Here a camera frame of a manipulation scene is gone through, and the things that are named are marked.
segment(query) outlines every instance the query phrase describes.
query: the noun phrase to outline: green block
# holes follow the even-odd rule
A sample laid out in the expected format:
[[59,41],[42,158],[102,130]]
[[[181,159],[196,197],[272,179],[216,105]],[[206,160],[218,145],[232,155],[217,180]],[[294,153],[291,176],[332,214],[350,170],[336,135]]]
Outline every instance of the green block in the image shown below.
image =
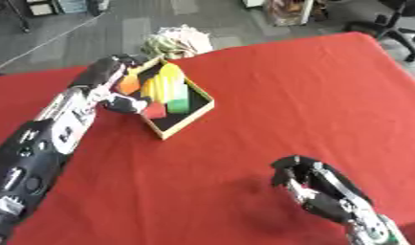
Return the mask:
[[172,100],[167,104],[168,113],[188,113],[189,100]]
[[167,104],[168,113],[188,113],[189,112],[189,93],[188,86],[182,84],[174,91],[174,100]]

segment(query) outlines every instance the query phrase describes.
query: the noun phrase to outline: chair leg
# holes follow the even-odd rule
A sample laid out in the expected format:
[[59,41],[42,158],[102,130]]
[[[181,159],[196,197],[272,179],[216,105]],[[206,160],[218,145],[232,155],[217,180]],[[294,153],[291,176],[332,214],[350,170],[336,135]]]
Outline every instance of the chair leg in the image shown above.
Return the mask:
[[399,28],[398,29],[401,33],[405,34],[415,34],[415,30],[407,29],[407,28]]
[[409,50],[410,55],[405,59],[406,62],[413,62],[415,60],[415,47],[402,33],[397,30],[390,30],[386,35],[403,44]]
[[28,33],[30,31],[28,20],[22,15],[22,13],[19,11],[19,9],[13,4],[12,0],[6,0],[6,2],[10,6],[10,9],[20,19],[20,21],[22,23],[21,28],[22,28],[23,32]]
[[354,27],[372,30],[376,33],[382,33],[384,30],[384,25],[368,21],[351,21],[344,26],[343,30],[345,32],[350,32],[353,30]]

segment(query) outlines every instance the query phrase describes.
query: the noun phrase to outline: white box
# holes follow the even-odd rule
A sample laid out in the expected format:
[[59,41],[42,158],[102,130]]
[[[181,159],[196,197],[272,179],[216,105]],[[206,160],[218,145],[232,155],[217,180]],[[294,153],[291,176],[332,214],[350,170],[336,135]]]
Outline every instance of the white box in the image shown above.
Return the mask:
[[247,8],[263,6],[265,0],[243,0],[243,3]]

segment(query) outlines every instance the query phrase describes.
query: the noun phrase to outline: cable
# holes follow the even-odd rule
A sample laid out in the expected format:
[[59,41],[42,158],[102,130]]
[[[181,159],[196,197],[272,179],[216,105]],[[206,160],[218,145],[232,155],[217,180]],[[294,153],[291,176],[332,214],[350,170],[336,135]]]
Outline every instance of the cable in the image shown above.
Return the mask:
[[69,30],[69,31],[67,31],[67,32],[65,32],[65,33],[61,33],[61,34],[59,34],[59,35],[57,35],[57,36],[55,36],[55,37],[53,37],[53,38],[51,38],[51,39],[49,39],[49,40],[45,41],[44,43],[41,43],[41,44],[39,44],[38,46],[35,46],[35,47],[33,47],[33,48],[29,49],[27,52],[25,52],[25,53],[23,53],[23,54],[21,54],[21,55],[19,55],[19,56],[13,57],[13,58],[11,58],[11,59],[9,59],[9,60],[5,61],[4,63],[0,64],[0,69],[2,69],[2,68],[4,68],[4,67],[6,67],[7,65],[9,65],[9,64],[11,64],[11,63],[13,63],[13,62],[15,62],[17,59],[19,59],[19,58],[21,58],[21,57],[24,57],[24,56],[27,56],[28,54],[32,53],[33,51],[35,51],[35,50],[37,50],[37,49],[39,49],[39,48],[42,48],[42,47],[44,47],[45,45],[47,45],[47,44],[49,44],[49,43],[51,43],[51,42],[53,42],[53,41],[58,40],[60,37],[65,36],[65,35],[67,35],[67,34],[69,34],[69,33],[73,32],[73,31],[75,31],[75,30],[77,30],[77,29],[79,29],[79,28],[81,28],[81,27],[83,27],[83,26],[85,26],[85,25],[87,25],[87,24],[89,24],[89,23],[91,23],[91,22],[93,22],[93,21],[97,20],[98,18],[100,18],[100,17],[101,17],[101,16],[103,16],[103,15],[104,15],[104,13],[102,13],[102,14],[101,14],[101,15],[99,15],[99,16],[93,17],[93,18],[91,18],[91,19],[89,19],[89,20],[85,21],[84,23],[79,24],[79,25],[77,25],[77,26],[73,27],[71,30]]

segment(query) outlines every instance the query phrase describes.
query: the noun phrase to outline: plastic bag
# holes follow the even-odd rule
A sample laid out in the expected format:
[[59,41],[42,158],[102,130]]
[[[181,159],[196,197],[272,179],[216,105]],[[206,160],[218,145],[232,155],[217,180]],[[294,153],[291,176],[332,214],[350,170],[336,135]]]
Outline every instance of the plastic bag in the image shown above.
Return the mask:
[[149,56],[166,58],[192,57],[213,50],[208,33],[200,33],[187,25],[161,28],[157,34],[150,35],[142,45]]

